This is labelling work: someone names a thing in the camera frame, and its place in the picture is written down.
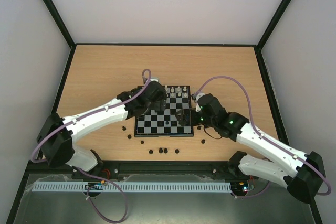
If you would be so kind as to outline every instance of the wooden table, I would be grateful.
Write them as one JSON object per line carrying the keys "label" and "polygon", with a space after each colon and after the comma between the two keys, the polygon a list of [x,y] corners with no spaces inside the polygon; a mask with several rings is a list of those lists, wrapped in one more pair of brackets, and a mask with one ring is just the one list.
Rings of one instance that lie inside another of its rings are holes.
{"label": "wooden table", "polygon": [[[57,112],[60,116],[73,115],[105,104],[122,91],[142,85],[144,68],[151,69],[152,76],[163,85],[189,85],[193,92],[213,76],[237,79],[250,95],[255,123],[277,136],[253,47],[78,45]],[[203,91],[217,97],[227,111],[248,117],[245,96],[235,83],[214,80]],[[196,127],[194,133],[194,137],[128,139],[127,135],[134,135],[132,118],[103,127],[77,143],[94,149],[105,160],[227,161],[236,151],[261,157],[230,139],[212,139]],[[211,129],[209,133],[217,136]],[[168,153],[160,154],[160,147],[167,148]]]}

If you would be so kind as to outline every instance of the black square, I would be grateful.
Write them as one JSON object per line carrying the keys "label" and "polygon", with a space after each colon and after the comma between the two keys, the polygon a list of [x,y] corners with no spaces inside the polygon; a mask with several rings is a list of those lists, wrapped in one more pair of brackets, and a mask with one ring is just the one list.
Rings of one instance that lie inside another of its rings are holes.
{"label": "black square", "polygon": [[138,127],[137,132],[138,132],[138,134],[144,133],[145,132],[145,128],[144,127]]}

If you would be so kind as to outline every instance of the wire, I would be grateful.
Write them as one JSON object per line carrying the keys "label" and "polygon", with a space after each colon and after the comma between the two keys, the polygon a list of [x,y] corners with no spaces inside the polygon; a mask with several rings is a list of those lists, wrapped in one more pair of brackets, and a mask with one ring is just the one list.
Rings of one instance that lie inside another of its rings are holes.
{"label": "wire", "polygon": [[104,221],[108,222],[108,223],[121,223],[125,220],[126,215],[127,215],[127,211],[128,211],[128,199],[127,199],[127,195],[123,192],[123,190],[114,182],[112,182],[109,179],[105,179],[103,177],[98,177],[95,175],[91,175],[88,174],[86,172],[84,172],[81,168],[76,167],[78,171],[80,171],[81,173],[83,173],[85,176],[91,177],[91,178],[95,178],[95,179],[99,179],[99,180],[104,180],[107,181],[109,183],[111,183],[114,187],[116,187],[116,189],[119,190],[119,192],[122,194],[122,196],[124,197],[124,202],[125,202],[125,212],[124,215],[121,217],[120,220],[110,220],[108,218],[106,218],[99,210],[98,208],[94,205],[93,201],[91,200],[91,197],[89,195],[90,189],[93,188],[93,186],[89,187],[87,192],[86,192],[86,196],[87,196],[87,200],[91,203],[93,209],[95,210],[95,212],[99,215],[100,218],[102,218]]}
{"label": "wire", "polygon": [[252,175],[250,175],[250,179],[249,179],[249,181],[251,181],[251,180],[252,180],[252,182],[253,182],[253,185],[256,186],[256,183],[254,182],[254,178],[253,178]]}
{"label": "wire", "polygon": [[[244,88],[244,86],[239,82],[237,81],[236,79],[232,78],[232,77],[229,77],[229,76],[215,76],[215,77],[212,77],[210,79],[208,79],[201,87],[199,90],[196,91],[195,95],[198,95],[201,90],[209,83],[211,82],[212,80],[215,80],[215,79],[227,79],[227,80],[231,80],[233,82],[235,82],[238,86],[240,86],[240,88],[242,89],[242,91],[244,92],[245,94],[245,97],[246,97],[246,100],[247,100],[247,105],[248,105],[248,113],[249,113],[249,117],[250,117],[250,121],[251,121],[251,126],[252,128],[254,129],[254,131],[259,135],[259,137],[261,137],[262,139],[264,139],[267,143],[275,146],[276,148],[282,150],[283,152],[287,153],[288,155],[294,157],[294,154],[292,152],[290,152],[289,150],[283,148],[282,146],[278,145],[277,143],[273,142],[272,140],[268,139],[267,137],[265,137],[264,135],[262,136],[261,133],[257,130],[255,124],[254,124],[254,120],[253,120],[253,116],[252,116],[252,107],[251,107],[251,100],[248,96],[248,93],[246,91],[246,89]],[[327,191],[324,192],[324,193],[317,193],[317,195],[322,195],[322,196],[326,196],[326,195],[329,195],[331,194],[331,184],[330,182],[327,180],[327,178],[325,178],[315,167],[313,167],[311,164],[309,164],[306,160],[304,160],[303,158],[301,157],[297,157],[297,159],[299,161],[301,161],[302,163],[304,163],[305,165],[307,165],[310,169],[312,169],[323,181],[324,183],[326,184],[327,186]]]}
{"label": "wire", "polygon": [[[117,104],[114,104],[114,105],[110,105],[108,106],[108,109],[113,109],[113,108],[116,108],[118,106],[121,106],[121,105],[124,105],[126,103],[129,103],[131,101],[133,101],[135,98],[137,98],[139,95],[141,95],[141,93],[147,88],[148,84],[151,82],[151,77],[152,77],[152,72],[150,69],[146,68],[142,71],[142,78],[144,79],[144,74],[145,72],[148,72],[149,76],[147,78],[147,81],[145,83],[145,85],[143,86],[143,88],[138,92],[136,93],[133,97],[131,97],[130,99],[126,100],[126,101],[123,101],[123,102],[120,102],[120,103],[117,103]],[[97,110],[94,110],[94,111],[91,111],[87,114],[84,114],[78,118],[76,118],[77,122],[84,119],[84,118],[87,118],[88,116],[91,116],[91,115],[94,115],[96,113],[99,113],[101,111],[104,111],[106,110],[105,108],[100,108],[100,109],[97,109]],[[73,121],[70,121],[68,123],[65,123],[64,125],[58,127],[57,129],[53,130],[52,132],[50,132],[41,142],[38,143],[38,145],[36,146],[36,148],[33,150],[33,153],[31,154],[30,156],[30,160],[33,162],[33,163],[42,163],[42,162],[45,162],[47,161],[45,158],[44,159],[35,159],[35,156],[36,156],[36,152],[44,145],[44,143],[46,141],[48,141],[52,136],[54,136],[57,132],[63,130],[64,128],[70,126],[73,124]]]}
{"label": "wire", "polygon": [[203,130],[204,130],[205,134],[207,134],[209,137],[212,137],[213,139],[221,139],[222,138],[222,136],[220,136],[220,138],[215,138],[215,137],[211,136],[209,133],[206,132],[205,127],[203,127]]}
{"label": "wire", "polygon": [[104,169],[104,170],[101,170],[102,172],[106,173],[107,174],[107,179],[110,179],[110,173],[107,169]]}

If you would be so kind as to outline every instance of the white robotic arm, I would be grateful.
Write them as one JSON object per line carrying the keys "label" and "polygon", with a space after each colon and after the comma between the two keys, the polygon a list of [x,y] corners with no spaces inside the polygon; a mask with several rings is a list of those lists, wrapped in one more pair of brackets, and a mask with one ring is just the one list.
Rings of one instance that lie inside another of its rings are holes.
{"label": "white robotic arm", "polygon": [[226,112],[212,94],[198,93],[195,99],[195,109],[178,111],[176,117],[180,125],[184,125],[190,116],[193,126],[212,127],[220,136],[244,144],[271,161],[236,152],[228,162],[232,174],[252,175],[272,181],[286,187],[298,200],[306,203],[312,201],[323,180],[309,166],[325,177],[319,154],[312,152],[308,155],[296,150],[255,127],[239,113]]}
{"label": "white robotic arm", "polygon": [[[95,109],[89,110],[87,112],[66,116],[64,117],[63,123],[66,124],[68,122],[72,122],[71,125],[67,126],[66,129],[71,135],[72,138],[72,148],[73,148],[73,156],[66,163],[67,165],[79,167],[85,172],[93,169],[97,164],[97,158],[93,154],[92,151],[82,148],[76,145],[76,142],[81,139],[83,136],[89,134],[92,131],[98,130],[108,124],[124,121],[127,118],[128,111],[125,109],[125,105],[120,105],[116,108],[109,109],[114,104],[121,103],[122,101],[114,98],[110,102],[99,106]],[[100,112],[97,112],[91,116],[81,119],[77,121],[77,118],[81,116],[104,109]]]}
{"label": "white robotic arm", "polygon": [[99,173],[102,161],[98,154],[94,150],[86,150],[76,145],[76,142],[92,131],[133,116],[140,116],[148,109],[165,109],[166,91],[157,79],[150,79],[148,86],[141,92],[140,90],[141,87],[137,87],[122,92],[110,102],[81,114],[65,118],[60,118],[57,113],[49,116],[37,138],[41,145],[41,141],[45,141],[55,129],[58,130],[41,146],[49,167],[67,164],[91,174]]}

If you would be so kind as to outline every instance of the chessboard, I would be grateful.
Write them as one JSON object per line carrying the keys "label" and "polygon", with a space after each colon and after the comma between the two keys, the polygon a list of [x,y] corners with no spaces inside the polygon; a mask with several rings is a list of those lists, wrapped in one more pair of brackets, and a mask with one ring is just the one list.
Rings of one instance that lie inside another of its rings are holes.
{"label": "chessboard", "polygon": [[189,86],[165,86],[167,103],[164,111],[149,110],[135,118],[135,137],[194,136],[191,126],[181,126],[175,116],[181,109],[191,108]]}

